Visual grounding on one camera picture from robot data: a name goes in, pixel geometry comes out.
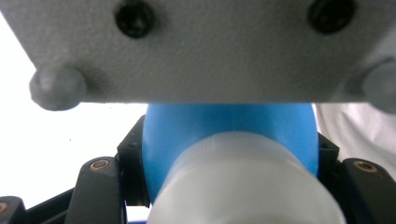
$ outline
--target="textured gray surface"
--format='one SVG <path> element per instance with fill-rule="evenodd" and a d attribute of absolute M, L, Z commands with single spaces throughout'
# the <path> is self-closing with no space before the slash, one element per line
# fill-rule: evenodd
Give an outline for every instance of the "textured gray surface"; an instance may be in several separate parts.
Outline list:
<path fill-rule="evenodd" d="M 365 100 L 361 83 L 396 55 L 396 1 L 357 0 L 334 35 L 307 21 L 312 0 L 147 0 L 158 19 L 132 40 L 120 1 L 0 0 L 37 68 L 84 74 L 89 102 L 333 102 Z"/>

